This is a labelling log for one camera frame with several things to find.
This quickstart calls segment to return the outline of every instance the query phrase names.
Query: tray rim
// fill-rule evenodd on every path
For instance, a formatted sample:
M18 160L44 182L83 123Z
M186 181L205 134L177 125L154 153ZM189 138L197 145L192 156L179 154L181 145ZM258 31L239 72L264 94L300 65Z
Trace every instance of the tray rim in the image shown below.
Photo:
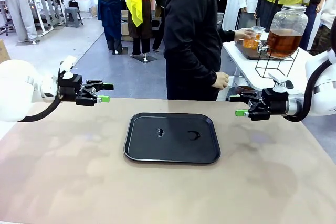
M211 136L212 136L212 139L213 139L213 144L214 144L214 148L216 150L216 157L211 161L211 162L201 162L201 163L195 163L195 162L185 162L185 161L172 161L172 160L158 160L158 159L141 159L141 158L134 158L132 157L129 152L128 152L128 148L130 146L130 137L132 135L132 129L133 127L131 127L132 125L134 125L134 122L139 119L139 118L142 118L142 117L154 117L154 116L148 116L148 115L153 115L153 114L156 114L156 115L182 115L182 117L187 117L189 115L197 115L201 118L203 118L206 122L208 122L208 124L210 125L211 127ZM209 164L213 164L213 163L216 163L220 156L221 156L221 149L220 149L220 146L219 146L219 142L218 142L218 138L217 138L217 134L216 134L216 130L215 130L215 125L214 125L214 122L206 115L202 115L202 114L194 114L194 113L156 113L156 112L141 112L141 113L138 113L138 114L135 114L131 120L130 120L130 123L129 123L129 127L128 127L128 130L127 130L127 134L126 134L126 139L125 139L125 143L124 143L124 148L123 148L123 151L124 151L124 155L129 158L130 160L132 161L135 161L135 162L141 162L141 163L160 163L160 164L195 164L195 165L209 165Z

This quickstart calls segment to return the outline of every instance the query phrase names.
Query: black tray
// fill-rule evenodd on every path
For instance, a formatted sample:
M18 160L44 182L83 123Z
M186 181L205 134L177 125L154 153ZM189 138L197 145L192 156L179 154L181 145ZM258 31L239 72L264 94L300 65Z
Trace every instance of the black tray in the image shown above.
M251 48L245 48L243 47L243 40L239 40L235 42L236 47L238 50L249 60L258 60L260 53L256 49L251 49ZM275 59L273 57L268 57L267 54L261 54L260 56L261 60L279 60Z
M200 114L140 113L124 147L134 161L211 164L220 157L214 124Z

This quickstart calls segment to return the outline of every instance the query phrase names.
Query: gray stool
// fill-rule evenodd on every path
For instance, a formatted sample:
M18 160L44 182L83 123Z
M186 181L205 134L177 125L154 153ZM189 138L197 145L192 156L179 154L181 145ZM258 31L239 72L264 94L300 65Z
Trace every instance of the gray stool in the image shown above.
M65 24L67 27L79 27L79 22L83 24L83 20L80 16L79 9L76 7L67 7L65 8Z

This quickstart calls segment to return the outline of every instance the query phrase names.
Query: brown tea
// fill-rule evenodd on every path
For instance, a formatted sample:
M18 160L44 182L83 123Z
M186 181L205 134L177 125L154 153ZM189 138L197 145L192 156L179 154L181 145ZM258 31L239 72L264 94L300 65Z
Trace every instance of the brown tea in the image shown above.
M301 38L302 35L291 29L272 29L267 38L267 54L273 58L287 58L298 49Z

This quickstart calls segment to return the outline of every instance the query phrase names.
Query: camouflage pants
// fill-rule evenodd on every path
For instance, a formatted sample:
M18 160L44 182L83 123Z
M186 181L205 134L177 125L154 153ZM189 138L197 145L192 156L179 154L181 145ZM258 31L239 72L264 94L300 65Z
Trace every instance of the camouflage pants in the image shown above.
M327 51L329 47L331 47L330 31L331 30L325 25L319 27L313 45L310 49L311 55L318 55Z

